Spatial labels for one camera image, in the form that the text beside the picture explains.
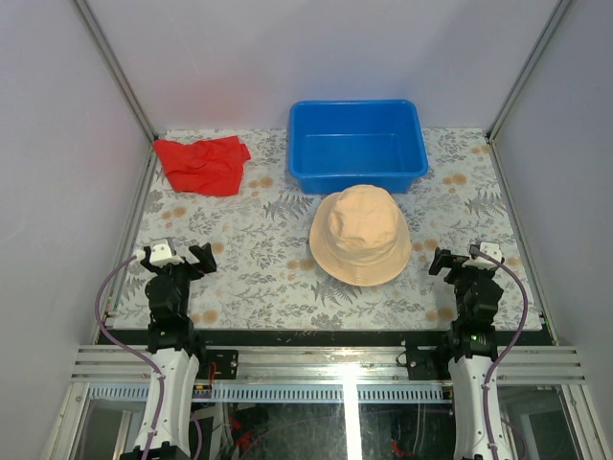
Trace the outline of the red cloth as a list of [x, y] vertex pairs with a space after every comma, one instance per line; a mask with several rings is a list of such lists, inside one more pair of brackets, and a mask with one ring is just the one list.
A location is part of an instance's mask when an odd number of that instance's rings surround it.
[[202, 196], [237, 195], [244, 164], [251, 159], [237, 136], [192, 144], [156, 140], [152, 148], [175, 192]]

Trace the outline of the right aluminium frame post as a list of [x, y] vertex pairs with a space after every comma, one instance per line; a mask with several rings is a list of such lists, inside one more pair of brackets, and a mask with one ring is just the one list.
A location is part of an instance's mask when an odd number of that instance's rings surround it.
[[561, 24], [575, 4], [575, 0], [559, 0], [556, 2], [552, 13], [548, 17], [542, 31], [534, 43], [534, 46], [530, 50], [528, 57], [522, 65], [520, 72], [514, 80], [508, 95], [486, 131], [486, 139], [489, 143], [495, 139], [495, 137], [501, 131], [503, 124], [511, 115], [513, 107], [536, 69], [537, 64], [545, 54], [549, 44], [556, 35], [557, 30], [561, 27]]

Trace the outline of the blue plastic bin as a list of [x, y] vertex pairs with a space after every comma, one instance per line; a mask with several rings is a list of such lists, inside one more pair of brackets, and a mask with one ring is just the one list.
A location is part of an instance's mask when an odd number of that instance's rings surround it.
[[404, 194], [429, 169], [417, 108], [407, 100], [298, 102], [287, 169], [308, 195], [362, 184]]

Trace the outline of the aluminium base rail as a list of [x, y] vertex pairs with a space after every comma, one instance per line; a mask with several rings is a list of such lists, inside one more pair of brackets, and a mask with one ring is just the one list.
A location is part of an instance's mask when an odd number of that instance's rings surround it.
[[[200, 372], [201, 381], [215, 371], [213, 382], [244, 384], [332, 383], [345, 378], [359, 383], [397, 381], [447, 382], [444, 364], [427, 349], [405, 347], [239, 347], [208, 350], [217, 361]], [[496, 368], [506, 385], [582, 385], [579, 355], [567, 346], [519, 346]], [[138, 357], [110, 345], [79, 348], [72, 382], [144, 383], [149, 367]]]

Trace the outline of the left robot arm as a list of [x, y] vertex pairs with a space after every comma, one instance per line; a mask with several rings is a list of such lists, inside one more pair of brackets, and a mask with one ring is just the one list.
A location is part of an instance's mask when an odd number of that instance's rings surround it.
[[144, 248], [140, 264], [153, 277], [145, 285], [149, 324], [147, 352], [151, 369], [148, 397], [133, 448], [122, 459], [190, 459], [190, 422], [196, 378], [210, 365], [188, 315], [191, 282], [216, 272], [212, 247], [192, 245], [193, 263], [176, 254], [169, 239]]

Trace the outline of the left aluminium frame post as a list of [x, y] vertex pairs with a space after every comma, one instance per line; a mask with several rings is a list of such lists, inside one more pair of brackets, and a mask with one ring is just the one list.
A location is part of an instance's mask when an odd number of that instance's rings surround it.
[[158, 139], [157, 132], [148, 115], [144, 111], [140, 101], [138, 100], [138, 97], [125, 74], [123, 66], [119, 62], [92, 7], [86, 0], [72, 0], [71, 5], [78, 14], [85, 30], [89, 33], [96, 49], [101, 55], [104, 65], [109, 71], [112, 80], [114, 80], [116, 83], [139, 129], [151, 144]]

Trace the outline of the aluminium frame post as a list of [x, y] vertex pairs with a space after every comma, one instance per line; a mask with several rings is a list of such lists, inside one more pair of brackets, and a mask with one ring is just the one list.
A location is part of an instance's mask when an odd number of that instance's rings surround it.
[[86, 0], [72, 0], [71, 5], [78, 14], [85, 30], [89, 33], [96, 49], [101, 55], [104, 65], [109, 71], [112, 80], [114, 80], [116, 83], [139, 129], [151, 144], [158, 139], [157, 132], [148, 115], [144, 111], [140, 101], [138, 100], [138, 97], [125, 74], [123, 66], [119, 62], [92, 7]]
[[508, 95], [486, 131], [486, 139], [489, 143], [495, 139], [495, 137], [501, 131], [503, 124], [511, 115], [513, 107], [536, 69], [537, 64], [545, 54], [549, 44], [556, 35], [557, 30], [561, 27], [561, 24], [575, 4], [575, 0], [559, 0], [556, 2], [552, 13], [548, 17], [542, 31], [534, 43], [534, 46], [530, 50], [528, 57], [522, 65], [520, 72], [514, 80]]

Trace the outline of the beige bucket hat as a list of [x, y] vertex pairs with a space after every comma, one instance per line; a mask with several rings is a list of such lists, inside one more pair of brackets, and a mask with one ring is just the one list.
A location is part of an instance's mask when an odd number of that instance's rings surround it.
[[308, 242], [313, 259], [328, 275], [361, 288], [394, 280], [412, 254], [408, 223], [397, 202], [372, 185], [323, 198]]

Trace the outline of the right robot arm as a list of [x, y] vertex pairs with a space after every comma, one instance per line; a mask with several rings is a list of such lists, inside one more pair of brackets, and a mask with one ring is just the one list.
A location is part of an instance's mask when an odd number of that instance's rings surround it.
[[493, 320], [504, 290], [494, 282], [504, 262], [500, 245], [480, 242], [467, 256], [437, 248], [428, 273], [446, 268], [444, 281], [453, 286], [457, 317], [443, 337], [437, 366], [453, 385], [455, 459], [511, 459], [497, 394], [498, 358]]

